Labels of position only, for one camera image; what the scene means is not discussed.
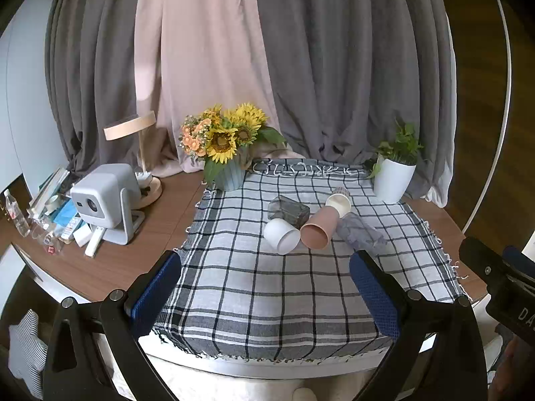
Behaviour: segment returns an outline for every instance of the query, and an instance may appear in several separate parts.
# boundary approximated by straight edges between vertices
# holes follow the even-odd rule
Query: lamp shade
[[[135,114],[105,127],[104,136],[106,137],[106,140],[116,140],[144,130],[145,128],[149,128],[155,123],[156,115],[154,114],[154,111],[151,111],[144,116]]]

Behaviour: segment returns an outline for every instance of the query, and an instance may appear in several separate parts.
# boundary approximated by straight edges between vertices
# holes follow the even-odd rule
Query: plastic bottle
[[[13,220],[13,223],[15,223],[15,227],[23,237],[27,236],[30,233],[30,228],[25,217],[22,215],[17,200],[9,193],[9,190],[4,191],[4,196],[5,209]]]

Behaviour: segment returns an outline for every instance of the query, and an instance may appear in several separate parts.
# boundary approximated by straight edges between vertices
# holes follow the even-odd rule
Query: cream cup
[[[340,218],[351,211],[351,200],[349,199],[349,191],[345,187],[336,187],[331,195],[327,198],[325,206],[332,206],[336,208],[340,214]]]

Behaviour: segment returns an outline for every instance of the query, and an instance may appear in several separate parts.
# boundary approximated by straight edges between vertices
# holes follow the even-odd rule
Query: projector lens
[[[93,212],[97,212],[98,211],[97,206],[95,205],[95,203],[91,199],[87,199],[87,205],[89,205],[89,208],[91,208],[91,211],[93,211]]]

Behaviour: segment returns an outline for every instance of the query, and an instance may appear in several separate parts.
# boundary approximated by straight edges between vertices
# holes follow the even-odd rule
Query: striped fabric
[[[7,367],[16,379],[24,379],[30,393],[43,399],[41,372],[46,361],[46,344],[37,337],[38,316],[29,310],[18,325],[9,326]]]
[[[338,186],[349,191],[352,210],[386,237],[385,252],[376,255],[383,271],[429,300],[451,302],[462,294],[425,222],[407,204],[377,199],[364,171],[316,160],[260,160],[239,190],[202,198],[178,250],[182,275],[156,331],[192,354],[273,361],[352,356],[389,345],[351,280],[354,250],[337,234],[323,250],[300,243],[287,256],[262,238],[277,195],[314,213]]]

